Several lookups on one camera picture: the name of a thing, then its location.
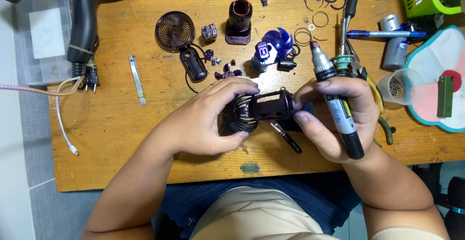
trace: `wooden table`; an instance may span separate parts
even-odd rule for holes
[[[79,156],[73,155],[61,134],[57,121],[54,97],[50,97],[50,126],[52,134],[55,178],[58,191],[104,188],[131,156],[139,143],[161,119],[194,96],[184,81],[184,68],[178,53],[164,51],[155,40],[157,20],[166,12],[178,10],[188,14],[196,27],[195,43],[212,49],[215,56],[227,63],[237,61],[234,69],[241,69],[259,84],[262,93],[285,86],[295,92],[314,77],[309,47],[295,61],[290,71],[277,71],[270,66],[266,73],[257,75],[249,68],[254,45],[268,30],[282,27],[290,34],[297,28],[308,27],[318,10],[328,13],[326,27],[312,31],[329,57],[337,49],[337,29],[342,11],[330,6],[318,8],[320,2],[308,0],[269,0],[262,7],[260,0],[249,0],[253,5],[252,39],[248,45],[228,45],[224,41],[228,7],[233,0],[102,0],[98,6],[98,34],[100,47],[95,62],[99,67],[101,86],[96,93],[80,91],[61,99],[61,114],[65,129]],[[378,30],[377,22],[390,14],[404,20],[402,0],[358,0],[357,15],[351,29]],[[315,23],[326,22],[322,14]],[[205,45],[199,34],[202,26],[215,23],[218,40]],[[300,41],[308,37],[300,34]],[[390,72],[381,70],[384,41],[351,41],[363,66],[375,81]],[[128,54],[136,57],[146,106],[141,106],[129,67]],[[192,84],[201,90],[214,82],[214,72],[222,66],[206,65],[209,76]],[[416,122],[406,107],[388,106],[383,117],[397,128],[394,145],[387,146],[383,129],[379,126],[376,139],[383,148],[406,165],[436,163],[465,159],[465,133],[449,134],[435,126]],[[303,149],[296,154],[266,122],[260,123],[249,139],[236,151],[213,157],[179,153],[175,156],[168,183],[231,179],[241,177],[276,176],[308,172],[341,170],[341,166],[325,160],[316,147],[302,134],[290,135]]]

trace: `metal tweezers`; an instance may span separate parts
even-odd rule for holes
[[[145,105],[144,92],[139,78],[139,70],[137,69],[136,58],[133,55],[129,55],[129,64],[131,65],[132,76],[134,77],[134,83],[136,84],[137,95],[139,97],[140,104]]]

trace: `cup of rubber bands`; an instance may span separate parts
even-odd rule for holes
[[[383,76],[377,86],[385,102],[410,105],[423,95],[425,85],[417,71],[403,68]]]

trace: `person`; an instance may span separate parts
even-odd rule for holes
[[[303,180],[175,184],[165,193],[174,154],[215,155],[247,139],[245,131],[219,136],[217,117],[237,94],[259,92],[258,84],[246,78],[219,80],[163,119],[103,190],[82,238],[151,240],[151,218],[163,201],[162,210],[178,225],[195,225],[183,236],[192,240],[335,240],[329,234],[358,204],[357,194],[369,239],[449,239],[425,184],[373,142],[379,109],[360,79],[312,79],[294,94],[296,104],[310,102],[314,108],[314,115],[296,112],[295,121],[327,160],[342,164],[345,192],[343,185],[332,184],[338,178],[325,180],[325,174],[334,174],[329,172]],[[322,95],[348,97],[365,152],[361,160],[348,158]],[[316,189],[308,183],[316,183]],[[333,193],[324,192],[331,187]]]

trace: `hand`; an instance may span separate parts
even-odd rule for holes
[[[350,159],[322,95],[341,95],[348,98],[352,118],[365,154],[373,144],[380,110],[366,81],[349,77],[332,77],[317,83],[311,79],[294,94],[294,102],[302,107],[310,102],[315,115],[306,111],[294,114],[294,119],[305,135],[317,146],[327,160],[350,163]]]
[[[236,95],[259,92],[258,84],[246,78],[218,80],[163,119],[151,135],[162,143],[157,147],[169,157],[178,152],[214,155],[236,150],[249,133],[242,131],[219,136],[218,114]]]

